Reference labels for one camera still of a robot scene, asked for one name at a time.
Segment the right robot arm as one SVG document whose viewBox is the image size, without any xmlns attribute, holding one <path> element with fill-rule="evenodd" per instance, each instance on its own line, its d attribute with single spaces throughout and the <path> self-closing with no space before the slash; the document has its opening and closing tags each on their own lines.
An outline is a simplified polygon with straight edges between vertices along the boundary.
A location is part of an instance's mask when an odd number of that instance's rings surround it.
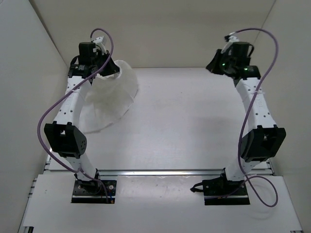
<svg viewBox="0 0 311 233">
<path fill-rule="evenodd" d="M 238 143 L 238 158 L 225 168 L 226 177 L 218 181 L 218 190 L 226 195 L 235 189 L 235 182 L 242 181 L 256 165 L 275 157 L 286 137 L 285 129 L 277 126 L 268 109 L 259 84 L 259 69 L 250 65 L 253 51 L 254 46 L 248 42 L 229 42 L 216 51 L 207 65 L 211 73 L 233 79 L 247 113 L 247 133 Z"/>
</svg>

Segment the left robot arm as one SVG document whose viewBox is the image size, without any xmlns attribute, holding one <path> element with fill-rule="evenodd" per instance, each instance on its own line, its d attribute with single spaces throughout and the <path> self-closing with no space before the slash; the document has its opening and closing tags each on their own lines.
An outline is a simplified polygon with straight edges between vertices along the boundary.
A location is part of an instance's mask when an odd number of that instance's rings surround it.
<svg viewBox="0 0 311 233">
<path fill-rule="evenodd" d="M 95 78 L 94 73 L 104 64 L 107 66 L 103 74 L 119 73 L 120 69 L 102 42 L 79 44 L 79 55 L 71 61 L 68 72 L 66 98 L 62 101 L 53 122 L 44 126 L 44 133 L 52 151 L 69 163 L 79 186 L 95 195 L 105 193 L 106 188 L 99 179 L 98 170 L 86 155 L 87 139 L 78 125 L 86 95 Z"/>
</svg>

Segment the white pleated skirt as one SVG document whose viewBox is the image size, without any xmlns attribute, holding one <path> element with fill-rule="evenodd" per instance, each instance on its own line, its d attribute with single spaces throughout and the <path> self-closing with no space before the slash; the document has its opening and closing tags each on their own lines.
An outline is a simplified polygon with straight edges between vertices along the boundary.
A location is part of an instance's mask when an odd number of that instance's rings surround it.
<svg viewBox="0 0 311 233">
<path fill-rule="evenodd" d="M 79 130 L 85 134 L 99 132 L 115 124 L 130 109 L 138 92 L 135 71 L 124 60 L 116 60 L 120 72 L 97 75 L 87 93 L 80 113 Z"/>
</svg>

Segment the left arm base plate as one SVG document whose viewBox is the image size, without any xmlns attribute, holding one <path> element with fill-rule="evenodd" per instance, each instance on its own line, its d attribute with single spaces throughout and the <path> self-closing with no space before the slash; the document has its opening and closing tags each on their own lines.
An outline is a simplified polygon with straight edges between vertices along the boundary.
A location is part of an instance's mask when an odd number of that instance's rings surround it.
<svg viewBox="0 0 311 233">
<path fill-rule="evenodd" d="M 106 187 L 107 193 L 99 184 L 91 182 L 86 184 L 76 180 L 71 197 L 71 203 L 96 203 L 114 204 L 116 199 L 117 180 L 101 180 Z"/>
</svg>

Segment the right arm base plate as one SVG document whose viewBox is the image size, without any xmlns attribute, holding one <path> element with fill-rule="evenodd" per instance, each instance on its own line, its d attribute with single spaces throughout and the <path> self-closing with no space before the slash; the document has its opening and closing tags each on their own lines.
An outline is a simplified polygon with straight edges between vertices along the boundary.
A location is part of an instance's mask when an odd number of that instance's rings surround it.
<svg viewBox="0 0 311 233">
<path fill-rule="evenodd" d="M 202 180 L 195 184 L 190 191 L 203 193 L 205 206 L 250 204 L 244 181 L 232 182 L 218 177 Z"/>
</svg>

